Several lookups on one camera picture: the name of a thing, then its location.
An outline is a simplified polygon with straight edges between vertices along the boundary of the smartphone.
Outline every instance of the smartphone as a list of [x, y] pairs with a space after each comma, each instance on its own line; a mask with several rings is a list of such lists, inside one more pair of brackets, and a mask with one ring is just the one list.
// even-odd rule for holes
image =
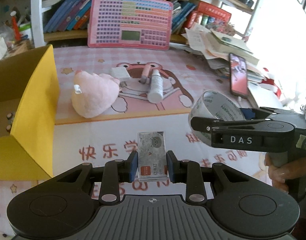
[[229, 54], [230, 59], [230, 88], [235, 96], [247, 98], [248, 96], [248, 75], [245, 59], [233, 53]]

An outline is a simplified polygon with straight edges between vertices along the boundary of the box of staples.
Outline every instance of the box of staples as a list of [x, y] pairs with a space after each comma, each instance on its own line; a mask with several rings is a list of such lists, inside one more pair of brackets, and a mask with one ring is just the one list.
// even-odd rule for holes
[[164, 132], [138, 133], [139, 181], [167, 180]]

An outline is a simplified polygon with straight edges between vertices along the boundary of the pink pen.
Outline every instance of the pink pen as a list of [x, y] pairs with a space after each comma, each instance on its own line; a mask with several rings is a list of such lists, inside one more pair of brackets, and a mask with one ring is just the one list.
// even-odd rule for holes
[[151, 70], [151, 65], [146, 64], [145, 67], [143, 68], [142, 75], [141, 75], [141, 83], [142, 84], [146, 83], [146, 79], [149, 76], [150, 70]]

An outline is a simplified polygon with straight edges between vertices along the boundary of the plush toy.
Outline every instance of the plush toy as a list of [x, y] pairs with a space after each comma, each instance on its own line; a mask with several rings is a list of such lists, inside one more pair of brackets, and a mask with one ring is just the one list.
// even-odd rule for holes
[[85, 117], [92, 118], [103, 113], [117, 99], [120, 81], [107, 74], [89, 74], [76, 71], [72, 104], [75, 111]]

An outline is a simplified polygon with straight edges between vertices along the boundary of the desk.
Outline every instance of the desk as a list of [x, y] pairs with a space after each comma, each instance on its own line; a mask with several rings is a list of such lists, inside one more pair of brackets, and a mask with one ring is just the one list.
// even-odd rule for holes
[[[54, 131], [53, 170], [60, 174], [82, 162], [93, 166], [104, 166], [107, 161], [126, 159], [137, 147], [137, 133], [164, 131], [166, 150], [173, 150], [178, 159], [190, 159], [208, 167], [213, 162], [225, 162], [235, 169], [253, 175], [264, 182], [270, 182], [263, 165], [264, 155], [258, 152], [213, 149], [196, 138], [188, 124], [188, 113], [192, 101], [199, 98], [204, 90], [215, 90], [230, 95], [229, 80], [215, 76], [206, 63], [181, 50], [157, 51], [146, 49], [90, 49], [70, 47], [54, 49], [55, 62], [61, 94], [57, 109], [57, 123]], [[160, 72], [167, 74], [172, 100], [159, 106], [146, 102], [143, 93], [133, 93], [133, 97], [121, 95], [124, 104], [109, 109], [102, 119], [85, 122], [72, 110], [70, 93], [74, 71], [81, 69], [90, 73], [108, 73], [111, 67], [129, 64], [129, 73], [137, 81], [137, 72], [143, 65], [153, 62]], [[246, 101], [243, 107], [249, 107]], [[11, 234], [6, 217], [9, 201], [20, 192], [40, 183], [40, 181], [0, 181], [0, 231]], [[93, 197], [99, 193], [95, 186]], [[207, 187], [209, 198], [212, 197]], [[120, 194], [184, 194], [184, 184], [170, 184], [170, 181], [124, 183]]]

